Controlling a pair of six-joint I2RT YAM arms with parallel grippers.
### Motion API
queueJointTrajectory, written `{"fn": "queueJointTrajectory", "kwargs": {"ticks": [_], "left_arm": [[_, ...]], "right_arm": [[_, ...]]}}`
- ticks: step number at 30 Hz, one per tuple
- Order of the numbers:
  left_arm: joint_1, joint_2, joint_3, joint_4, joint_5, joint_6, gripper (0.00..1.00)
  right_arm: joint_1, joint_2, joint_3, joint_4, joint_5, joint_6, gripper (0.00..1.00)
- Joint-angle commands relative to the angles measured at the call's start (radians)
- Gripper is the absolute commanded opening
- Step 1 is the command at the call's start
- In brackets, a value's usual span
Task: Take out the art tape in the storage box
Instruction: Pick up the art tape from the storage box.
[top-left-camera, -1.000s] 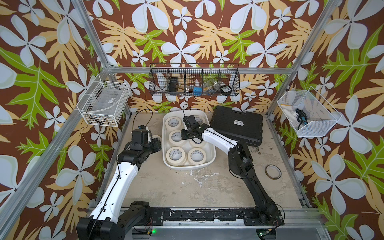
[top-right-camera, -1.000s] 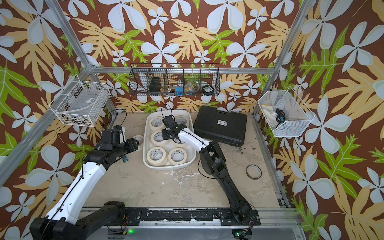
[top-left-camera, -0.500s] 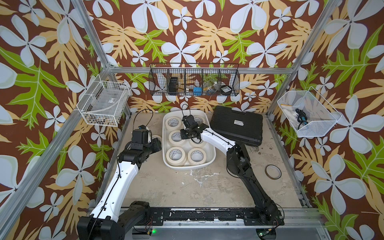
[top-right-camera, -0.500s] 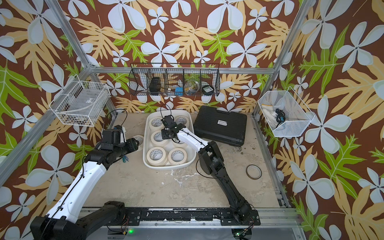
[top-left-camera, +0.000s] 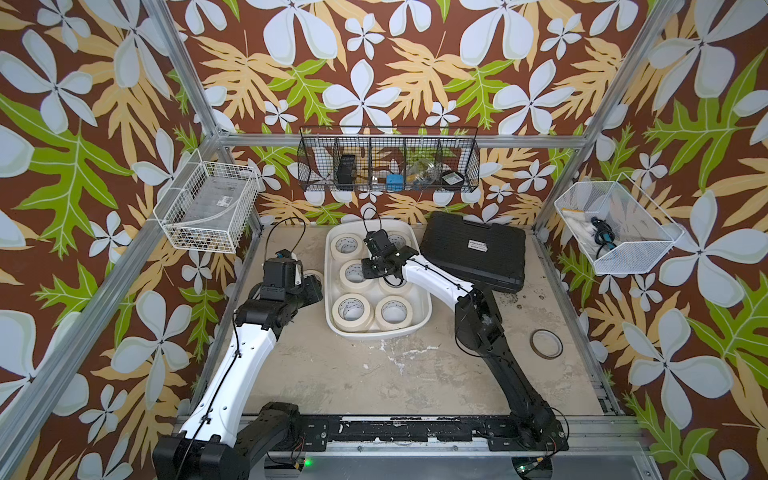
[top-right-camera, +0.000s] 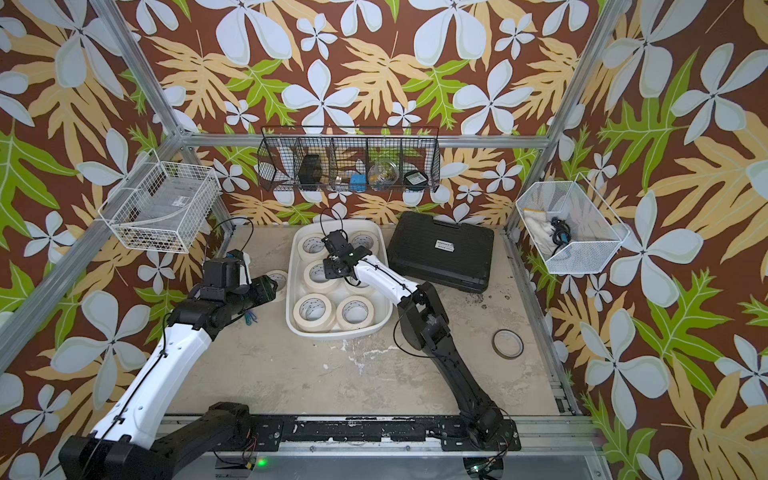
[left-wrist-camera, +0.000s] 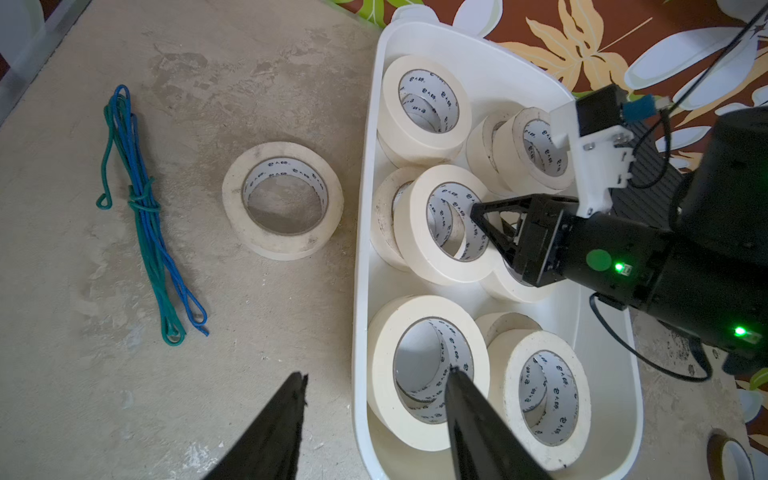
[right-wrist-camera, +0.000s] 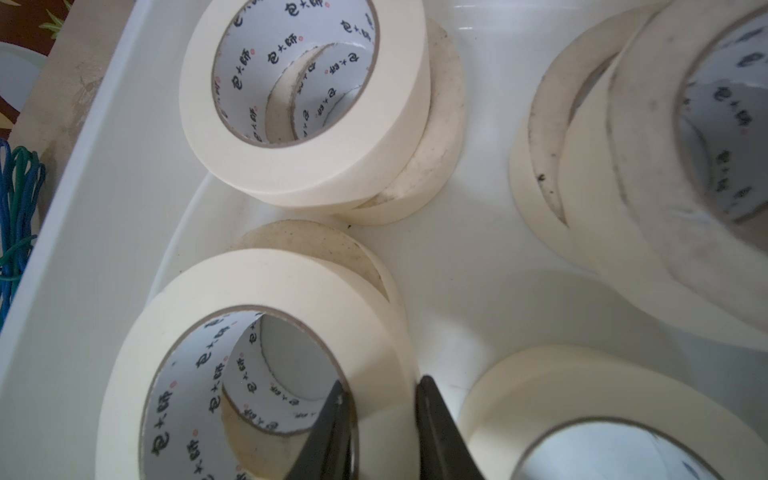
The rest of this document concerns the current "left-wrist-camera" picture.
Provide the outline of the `masking tape roll one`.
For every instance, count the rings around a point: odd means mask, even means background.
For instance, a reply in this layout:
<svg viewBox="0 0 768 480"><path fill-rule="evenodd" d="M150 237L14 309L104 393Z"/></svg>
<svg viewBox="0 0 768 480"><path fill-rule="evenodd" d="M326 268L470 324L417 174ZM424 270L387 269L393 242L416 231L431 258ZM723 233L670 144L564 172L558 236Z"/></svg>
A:
<svg viewBox="0 0 768 480"><path fill-rule="evenodd" d="M305 258L324 247L344 207L331 166L292 142L267 142L242 153L224 177L222 200L240 241L278 261Z"/></svg>

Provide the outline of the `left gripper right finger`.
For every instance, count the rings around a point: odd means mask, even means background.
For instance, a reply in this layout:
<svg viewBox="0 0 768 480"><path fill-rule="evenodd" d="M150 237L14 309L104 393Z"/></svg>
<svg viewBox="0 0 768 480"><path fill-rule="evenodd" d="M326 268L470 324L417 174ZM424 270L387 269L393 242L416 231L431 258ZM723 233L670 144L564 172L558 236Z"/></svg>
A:
<svg viewBox="0 0 768 480"><path fill-rule="evenodd" d="M548 479L466 373L450 369L447 427L458 479Z"/></svg>

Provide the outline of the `masking tape roll two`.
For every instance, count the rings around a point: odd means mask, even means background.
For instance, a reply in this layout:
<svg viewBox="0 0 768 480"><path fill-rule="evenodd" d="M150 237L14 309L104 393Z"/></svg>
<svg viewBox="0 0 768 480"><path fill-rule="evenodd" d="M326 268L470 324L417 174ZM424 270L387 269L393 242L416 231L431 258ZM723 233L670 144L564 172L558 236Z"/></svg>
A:
<svg viewBox="0 0 768 480"><path fill-rule="evenodd" d="M449 70L416 55L401 56L387 67L377 135L395 166L431 168L450 162L471 129L471 102Z"/></svg>

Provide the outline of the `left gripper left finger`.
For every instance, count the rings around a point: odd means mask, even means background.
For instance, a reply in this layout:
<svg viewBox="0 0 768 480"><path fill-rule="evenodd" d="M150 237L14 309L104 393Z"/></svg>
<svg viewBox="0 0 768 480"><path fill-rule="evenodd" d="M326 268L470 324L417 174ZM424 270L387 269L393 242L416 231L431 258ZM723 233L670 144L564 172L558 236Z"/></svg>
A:
<svg viewBox="0 0 768 480"><path fill-rule="evenodd" d="M291 373L208 479L295 479L308 377Z"/></svg>

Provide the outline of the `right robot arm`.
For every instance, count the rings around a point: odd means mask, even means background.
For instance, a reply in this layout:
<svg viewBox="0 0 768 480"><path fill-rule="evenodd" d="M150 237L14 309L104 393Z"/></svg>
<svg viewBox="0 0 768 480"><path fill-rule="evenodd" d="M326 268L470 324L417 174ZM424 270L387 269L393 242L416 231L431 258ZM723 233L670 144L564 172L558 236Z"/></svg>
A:
<svg viewBox="0 0 768 480"><path fill-rule="evenodd" d="M570 280L592 310L634 308L723 350L724 371L767 365L767 111L721 116L699 168L679 184L660 229L575 199L534 194L474 205L471 218L506 266L534 287Z"/></svg>

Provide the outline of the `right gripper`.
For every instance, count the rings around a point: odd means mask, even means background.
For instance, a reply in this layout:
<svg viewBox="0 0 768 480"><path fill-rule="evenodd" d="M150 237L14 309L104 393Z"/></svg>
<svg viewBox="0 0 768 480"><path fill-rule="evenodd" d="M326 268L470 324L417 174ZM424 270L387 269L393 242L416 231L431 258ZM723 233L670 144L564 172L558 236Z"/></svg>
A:
<svg viewBox="0 0 768 480"><path fill-rule="evenodd" d="M572 198L536 194L475 203L470 218L531 286L567 279L613 300L649 299L673 233L606 213L582 218L576 210ZM502 213L517 214L517 223Z"/></svg>

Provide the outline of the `masking tape roll three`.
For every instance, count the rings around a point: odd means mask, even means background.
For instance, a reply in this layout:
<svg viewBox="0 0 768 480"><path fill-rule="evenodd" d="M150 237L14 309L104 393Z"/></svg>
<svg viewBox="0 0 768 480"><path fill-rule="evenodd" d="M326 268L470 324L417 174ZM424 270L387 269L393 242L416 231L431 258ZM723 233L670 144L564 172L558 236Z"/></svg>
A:
<svg viewBox="0 0 768 480"><path fill-rule="evenodd" d="M483 334L454 301L437 295L397 298L369 323L368 405L407 446L427 452L449 447L445 399L453 367L488 393Z"/></svg>

